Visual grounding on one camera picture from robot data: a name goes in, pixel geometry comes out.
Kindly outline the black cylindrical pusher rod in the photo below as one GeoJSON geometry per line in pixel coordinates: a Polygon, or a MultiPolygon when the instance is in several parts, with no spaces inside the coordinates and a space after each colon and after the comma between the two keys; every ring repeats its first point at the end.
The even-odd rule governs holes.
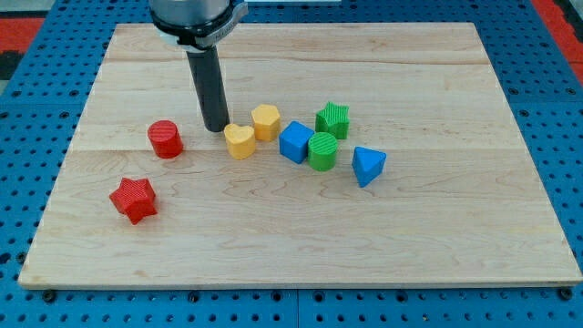
{"type": "Polygon", "coordinates": [[[187,58],[206,130],[222,132],[230,115],[215,46],[203,52],[188,52],[187,58]]]}

